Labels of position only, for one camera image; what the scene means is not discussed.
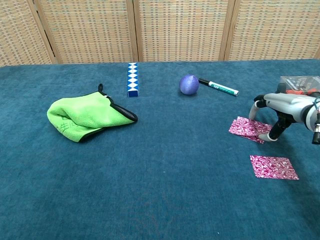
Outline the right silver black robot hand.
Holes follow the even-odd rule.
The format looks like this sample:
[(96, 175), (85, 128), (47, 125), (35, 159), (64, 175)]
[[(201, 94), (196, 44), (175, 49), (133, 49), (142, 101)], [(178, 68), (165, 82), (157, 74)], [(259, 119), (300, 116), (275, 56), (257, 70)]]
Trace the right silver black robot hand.
[(259, 109), (269, 107), (273, 109), (278, 120), (267, 133), (258, 137), (267, 142), (275, 142), (278, 137), (293, 123), (303, 123), (313, 132), (312, 143), (320, 143), (320, 98), (291, 93), (268, 93), (258, 95), (254, 99), (249, 112), (249, 119), (253, 120)]

